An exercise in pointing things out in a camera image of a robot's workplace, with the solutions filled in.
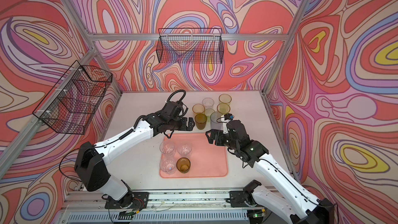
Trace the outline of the olive glass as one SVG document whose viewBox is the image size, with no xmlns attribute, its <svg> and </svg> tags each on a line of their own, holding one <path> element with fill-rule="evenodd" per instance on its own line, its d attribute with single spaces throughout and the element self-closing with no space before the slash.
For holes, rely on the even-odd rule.
<svg viewBox="0 0 398 224">
<path fill-rule="evenodd" d="M 204 130 L 207 124 L 207 116 L 203 113 L 197 114 L 194 118 L 194 121 L 199 130 Z"/>
</svg>

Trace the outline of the amber glass row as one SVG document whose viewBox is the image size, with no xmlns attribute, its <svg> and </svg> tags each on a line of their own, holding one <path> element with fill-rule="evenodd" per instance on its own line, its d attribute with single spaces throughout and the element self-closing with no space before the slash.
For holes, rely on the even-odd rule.
<svg viewBox="0 0 398 224">
<path fill-rule="evenodd" d="M 195 115 L 203 114 L 205 112 L 205 106 L 203 104 L 195 104 L 192 107 L 192 111 Z"/>
</svg>

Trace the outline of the light green glass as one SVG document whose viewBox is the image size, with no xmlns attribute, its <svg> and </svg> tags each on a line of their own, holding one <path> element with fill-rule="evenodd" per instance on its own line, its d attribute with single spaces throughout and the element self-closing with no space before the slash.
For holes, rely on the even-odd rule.
<svg viewBox="0 0 398 224">
<path fill-rule="evenodd" d="M 212 109 L 212 108 L 207 108 L 207 109 L 204 111 L 204 114 L 205 114 L 205 116 L 206 116 L 206 118 L 207 118 L 207 121 L 210 121 L 211 115 L 212 115 L 214 112 L 215 112 L 215 110 Z"/>
</svg>

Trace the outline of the pink plastic tray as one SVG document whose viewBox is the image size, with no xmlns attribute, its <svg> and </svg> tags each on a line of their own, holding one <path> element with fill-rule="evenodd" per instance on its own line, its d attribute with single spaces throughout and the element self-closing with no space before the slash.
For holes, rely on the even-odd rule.
<svg viewBox="0 0 398 224">
<path fill-rule="evenodd" d="M 228 175 L 227 152 L 224 147 L 211 146 L 204 133 L 177 133 L 171 139 L 164 138 L 164 141 L 175 143 L 175 154 L 172 156 L 176 162 L 181 156 L 177 152 L 178 146 L 184 143 L 192 145 L 192 155 L 188 159 L 191 167 L 188 173 L 180 173 L 177 168 L 173 174 L 166 174 L 160 171 L 162 178 L 211 178 L 225 177 Z"/>
</svg>

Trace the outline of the brown glass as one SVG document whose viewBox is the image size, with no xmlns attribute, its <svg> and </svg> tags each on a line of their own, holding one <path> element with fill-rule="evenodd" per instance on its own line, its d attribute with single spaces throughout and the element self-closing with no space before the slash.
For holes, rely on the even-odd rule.
<svg viewBox="0 0 398 224">
<path fill-rule="evenodd" d="M 188 173 L 191 167 L 191 161 L 186 157 L 181 157 L 176 162 L 176 168 L 180 173 Z"/>
</svg>

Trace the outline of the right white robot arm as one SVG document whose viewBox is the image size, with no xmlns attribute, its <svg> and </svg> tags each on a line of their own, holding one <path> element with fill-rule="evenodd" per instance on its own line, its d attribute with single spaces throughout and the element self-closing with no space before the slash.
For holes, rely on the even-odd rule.
<svg viewBox="0 0 398 224">
<path fill-rule="evenodd" d="M 248 205 L 261 205 L 288 224 L 335 222 L 335 204 L 326 198 L 320 200 L 297 182 L 262 143 L 249 137 L 241 121 L 225 121 L 222 130 L 211 129 L 205 134 L 209 144 L 231 149 L 236 157 L 267 178 L 279 192 L 276 195 L 253 180 L 244 188 Z"/>
</svg>

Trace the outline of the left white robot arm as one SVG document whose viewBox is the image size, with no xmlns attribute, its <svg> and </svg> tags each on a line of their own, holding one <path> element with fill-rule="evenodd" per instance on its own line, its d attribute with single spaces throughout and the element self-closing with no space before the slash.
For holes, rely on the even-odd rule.
<svg viewBox="0 0 398 224">
<path fill-rule="evenodd" d="M 128 208 L 134 194 L 121 179 L 111 174 L 107 166 L 119 155 L 135 145 L 166 131 L 192 131 L 193 118 L 185 117 L 188 108 L 182 100 L 167 100 L 164 107 L 148 115 L 141 115 L 133 127 L 94 145 L 86 142 L 78 150 L 74 170 L 87 191 L 99 191 L 113 200 L 118 208 Z"/>
</svg>

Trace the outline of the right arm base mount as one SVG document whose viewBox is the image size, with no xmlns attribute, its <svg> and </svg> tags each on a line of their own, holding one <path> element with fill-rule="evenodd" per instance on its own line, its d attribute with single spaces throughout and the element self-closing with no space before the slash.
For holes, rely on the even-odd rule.
<svg viewBox="0 0 398 224">
<path fill-rule="evenodd" d="M 232 207 L 256 207 L 252 196 L 243 190 L 233 190 L 229 192 L 229 197 L 226 199 Z"/>
</svg>

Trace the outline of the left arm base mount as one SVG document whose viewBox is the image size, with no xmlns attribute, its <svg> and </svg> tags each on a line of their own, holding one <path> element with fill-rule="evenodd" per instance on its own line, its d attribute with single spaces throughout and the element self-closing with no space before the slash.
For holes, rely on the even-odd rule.
<svg viewBox="0 0 398 224">
<path fill-rule="evenodd" d="M 121 200 L 114 200 L 113 198 L 107 199 L 105 203 L 106 209 L 134 209 L 142 210 L 147 207 L 149 200 L 149 192 L 133 192 L 128 193 Z"/>
</svg>

